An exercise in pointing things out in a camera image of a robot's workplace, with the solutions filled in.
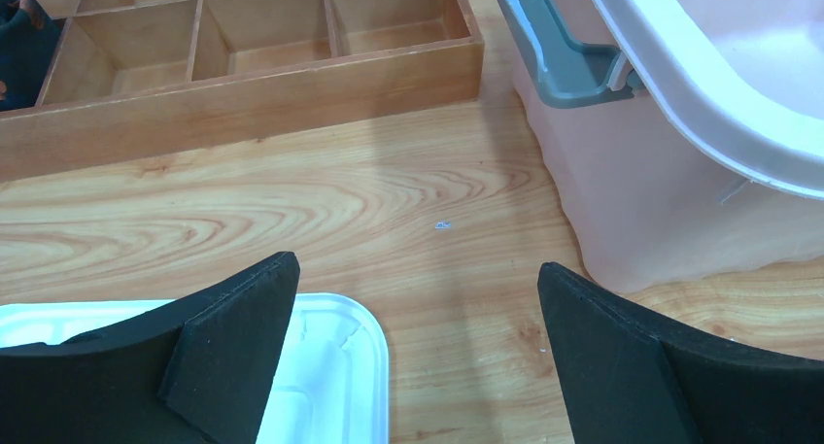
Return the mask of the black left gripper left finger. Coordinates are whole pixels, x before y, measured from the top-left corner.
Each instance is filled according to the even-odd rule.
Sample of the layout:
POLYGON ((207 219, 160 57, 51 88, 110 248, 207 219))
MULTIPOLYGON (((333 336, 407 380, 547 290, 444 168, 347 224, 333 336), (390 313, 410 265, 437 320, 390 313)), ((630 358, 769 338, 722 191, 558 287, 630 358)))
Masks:
POLYGON ((1 352, 5 443, 253 443, 300 267, 280 252, 139 316, 1 352))

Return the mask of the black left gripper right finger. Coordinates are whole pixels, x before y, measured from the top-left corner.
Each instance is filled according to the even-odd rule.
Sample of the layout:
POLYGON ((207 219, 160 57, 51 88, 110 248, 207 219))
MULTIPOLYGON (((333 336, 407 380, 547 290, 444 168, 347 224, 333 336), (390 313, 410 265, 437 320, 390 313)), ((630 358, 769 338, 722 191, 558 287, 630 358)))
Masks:
POLYGON ((578 443, 819 443, 823 364, 728 340, 556 262, 537 291, 578 443))

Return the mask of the white plastic lid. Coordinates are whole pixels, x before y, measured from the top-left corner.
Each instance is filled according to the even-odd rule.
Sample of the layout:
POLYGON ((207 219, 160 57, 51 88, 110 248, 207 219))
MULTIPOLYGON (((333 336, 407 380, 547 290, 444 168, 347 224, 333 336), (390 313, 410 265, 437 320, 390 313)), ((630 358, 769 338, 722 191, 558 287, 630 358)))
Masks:
MULTIPOLYGON (((1 308, 4 347, 57 344, 164 305, 163 300, 9 304, 1 308)), ((295 299, 260 443, 387 443, 390 361, 375 317, 336 293, 295 299)))

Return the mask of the pink plastic bin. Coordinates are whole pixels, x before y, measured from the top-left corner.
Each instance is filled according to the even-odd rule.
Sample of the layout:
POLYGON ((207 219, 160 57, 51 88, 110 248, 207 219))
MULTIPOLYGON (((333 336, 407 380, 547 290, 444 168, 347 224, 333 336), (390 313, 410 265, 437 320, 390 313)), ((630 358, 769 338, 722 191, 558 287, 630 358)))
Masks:
POLYGON ((646 90, 557 109, 513 83, 583 265, 662 283, 823 254, 823 0, 593 0, 646 90))

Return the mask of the wooden compartment tray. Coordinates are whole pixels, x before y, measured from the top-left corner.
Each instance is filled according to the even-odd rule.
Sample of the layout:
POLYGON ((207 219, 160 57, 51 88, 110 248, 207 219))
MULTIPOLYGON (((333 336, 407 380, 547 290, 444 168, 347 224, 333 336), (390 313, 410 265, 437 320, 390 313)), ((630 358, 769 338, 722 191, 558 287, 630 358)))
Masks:
POLYGON ((38 0, 60 28, 15 181, 475 98, 468 0, 38 0))

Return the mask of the dark fabric roll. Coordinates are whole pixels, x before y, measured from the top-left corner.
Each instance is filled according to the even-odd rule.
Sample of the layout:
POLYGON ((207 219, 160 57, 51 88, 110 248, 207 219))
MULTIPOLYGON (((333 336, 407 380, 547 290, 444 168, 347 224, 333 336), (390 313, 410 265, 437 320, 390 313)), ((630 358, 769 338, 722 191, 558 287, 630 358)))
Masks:
POLYGON ((36 104, 60 37, 38 0, 1 0, 1 110, 36 104))

